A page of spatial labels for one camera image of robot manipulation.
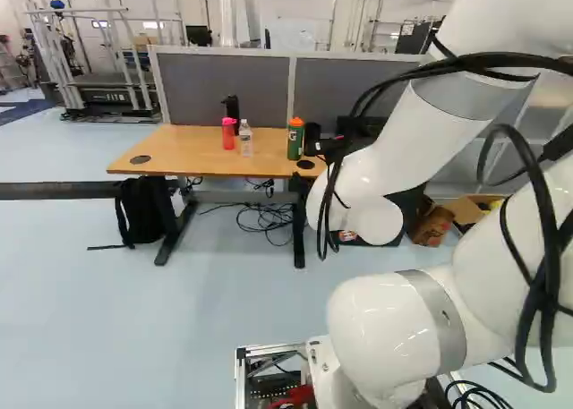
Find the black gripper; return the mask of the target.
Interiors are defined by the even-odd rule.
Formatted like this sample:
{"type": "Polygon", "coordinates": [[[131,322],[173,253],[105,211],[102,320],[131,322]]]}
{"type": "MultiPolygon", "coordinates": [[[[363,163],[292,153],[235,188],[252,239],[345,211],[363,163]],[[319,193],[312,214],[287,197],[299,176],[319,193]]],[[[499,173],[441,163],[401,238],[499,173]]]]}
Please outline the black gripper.
{"type": "Polygon", "coordinates": [[[320,157],[325,163],[334,163],[343,156],[347,141],[344,135],[339,135],[334,138],[319,139],[313,143],[313,146],[315,157],[320,157]]]}

